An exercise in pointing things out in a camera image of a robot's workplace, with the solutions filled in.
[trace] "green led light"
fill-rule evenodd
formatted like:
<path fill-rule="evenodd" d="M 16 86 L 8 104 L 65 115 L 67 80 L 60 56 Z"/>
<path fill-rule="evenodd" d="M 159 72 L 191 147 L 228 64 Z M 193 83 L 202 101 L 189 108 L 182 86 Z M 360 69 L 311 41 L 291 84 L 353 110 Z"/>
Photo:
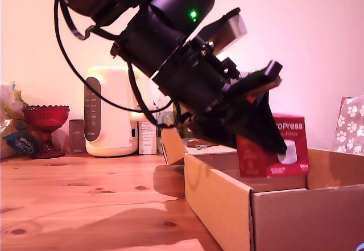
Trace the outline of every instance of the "green led light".
<path fill-rule="evenodd" d="M 196 17 L 197 17 L 196 11 L 192 11 L 190 16 L 191 16 L 192 19 L 194 19 L 196 21 Z"/>

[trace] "white wall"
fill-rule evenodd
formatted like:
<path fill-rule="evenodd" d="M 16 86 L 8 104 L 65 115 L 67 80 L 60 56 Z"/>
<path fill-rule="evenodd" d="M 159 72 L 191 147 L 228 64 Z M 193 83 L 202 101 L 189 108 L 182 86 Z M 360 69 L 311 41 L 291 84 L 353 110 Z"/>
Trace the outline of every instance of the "white wall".
<path fill-rule="evenodd" d="M 58 49 L 53 0 L 1 0 L 1 79 L 15 80 L 29 104 L 68 104 L 81 118 L 83 86 Z M 261 69 L 271 59 L 284 65 L 283 82 L 271 92 L 275 112 L 306 117 L 310 147 L 331 149 L 341 97 L 364 94 L 364 0 L 216 0 L 204 23 L 242 8 L 248 34 L 226 53 L 241 71 Z M 109 30 L 122 31 L 133 11 Z M 80 29 L 92 21 L 75 15 Z M 96 36 L 75 39 L 61 20 L 61 35 L 75 66 L 85 76 L 113 60 L 111 42 Z"/>

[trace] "kettle control panel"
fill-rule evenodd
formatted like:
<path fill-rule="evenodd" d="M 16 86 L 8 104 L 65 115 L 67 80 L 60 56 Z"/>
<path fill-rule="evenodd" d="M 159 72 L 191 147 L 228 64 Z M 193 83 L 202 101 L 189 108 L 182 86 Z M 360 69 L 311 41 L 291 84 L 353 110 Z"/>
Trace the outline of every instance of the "kettle control panel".
<path fill-rule="evenodd" d="M 94 77 L 88 77 L 87 83 L 101 94 L 101 84 Z M 87 141 L 95 141 L 101 131 L 101 99 L 85 86 L 85 138 Z"/>

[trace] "robotic arm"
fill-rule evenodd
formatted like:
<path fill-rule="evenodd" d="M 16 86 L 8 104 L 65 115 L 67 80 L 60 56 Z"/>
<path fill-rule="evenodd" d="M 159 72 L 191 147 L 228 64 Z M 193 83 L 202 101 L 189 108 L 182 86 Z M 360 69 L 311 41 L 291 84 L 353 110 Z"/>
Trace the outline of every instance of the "robotic arm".
<path fill-rule="evenodd" d="M 268 91 L 280 84 L 282 66 L 271 61 L 266 68 L 243 78 L 232 60 L 216 58 L 246 33 L 240 9 L 205 26 L 187 41 L 211 11 L 214 0 L 59 1 L 68 26 L 79 39 L 86 39 L 94 31 L 114 40 L 114 57 L 120 56 L 130 67 L 133 63 L 165 95 L 182 104 L 188 112 L 177 122 L 186 123 L 194 136 L 236 147 L 238 134 L 285 153 L 286 144 L 268 105 Z M 138 6 L 138 13 L 120 35 L 113 36 L 101 29 L 127 9 Z M 68 7 L 94 20 L 96 25 L 86 31 L 86 36 L 76 30 Z M 136 97 L 143 106 L 141 97 Z"/>

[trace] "wooden table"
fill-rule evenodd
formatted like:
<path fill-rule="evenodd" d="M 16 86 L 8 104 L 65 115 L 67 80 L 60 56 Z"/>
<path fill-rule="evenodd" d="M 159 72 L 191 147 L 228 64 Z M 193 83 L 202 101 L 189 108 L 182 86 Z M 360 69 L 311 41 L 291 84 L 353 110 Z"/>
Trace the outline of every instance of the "wooden table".
<path fill-rule="evenodd" d="M 162 156 L 1 165 L 1 250 L 221 250 Z"/>

